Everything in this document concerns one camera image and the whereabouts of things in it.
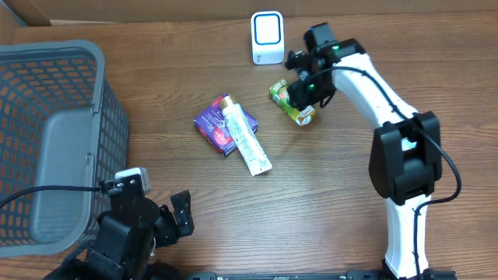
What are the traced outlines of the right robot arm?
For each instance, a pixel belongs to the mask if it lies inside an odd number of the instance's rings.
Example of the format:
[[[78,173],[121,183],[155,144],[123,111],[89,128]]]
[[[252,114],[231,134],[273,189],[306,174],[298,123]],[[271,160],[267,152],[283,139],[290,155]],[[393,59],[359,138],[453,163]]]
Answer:
[[[369,175],[388,214],[384,276],[433,279],[425,231],[426,208],[442,175],[439,121],[400,98],[356,39],[337,40],[327,23],[312,26],[303,39],[307,50],[289,52],[285,63],[299,76],[288,88],[290,106],[325,107],[338,91],[351,100],[373,130]]]

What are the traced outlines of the green yellow drink carton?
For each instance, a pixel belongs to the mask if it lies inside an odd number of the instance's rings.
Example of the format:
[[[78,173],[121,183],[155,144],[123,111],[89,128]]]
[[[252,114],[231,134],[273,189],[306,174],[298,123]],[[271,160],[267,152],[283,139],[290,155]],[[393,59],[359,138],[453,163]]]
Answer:
[[[299,126],[309,124],[314,119],[316,110],[312,106],[307,106],[303,110],[292,107],[289,102],[288,87],[289,83],[285,79],[280,79],[269,88],[269,97]]]

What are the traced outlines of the white tube gold cap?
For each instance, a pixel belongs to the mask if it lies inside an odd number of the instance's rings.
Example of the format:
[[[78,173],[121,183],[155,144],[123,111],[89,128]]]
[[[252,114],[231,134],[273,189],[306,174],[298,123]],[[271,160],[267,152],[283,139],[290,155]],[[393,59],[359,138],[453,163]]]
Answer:
[[[242,106],[230,95],[223,97],[219,105],[226,127],[251,176],[269,171],[272,164],[249,125]]]

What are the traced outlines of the purple red packet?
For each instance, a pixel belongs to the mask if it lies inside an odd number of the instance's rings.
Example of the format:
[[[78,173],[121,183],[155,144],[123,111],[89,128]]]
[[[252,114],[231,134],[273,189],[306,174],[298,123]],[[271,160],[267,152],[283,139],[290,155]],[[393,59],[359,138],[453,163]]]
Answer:
[[[195,117],[194,125],[224,156],[237,149],[237,143],[249,134],[248,129],[258,129],[258,121],[226,93]]]

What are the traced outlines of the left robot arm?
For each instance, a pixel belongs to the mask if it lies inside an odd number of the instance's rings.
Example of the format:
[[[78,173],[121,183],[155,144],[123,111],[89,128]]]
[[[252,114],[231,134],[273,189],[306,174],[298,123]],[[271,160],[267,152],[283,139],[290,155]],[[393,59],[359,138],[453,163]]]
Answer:
[[[174,208],[146,197],[143,175],[99,182],[111,208],[99,215],[99,230],[71,252],[46,279],[182,279],[181,273],[162,261],[149,263],[151,253],[168,247],[195,229],[191,194],[170,197]]]

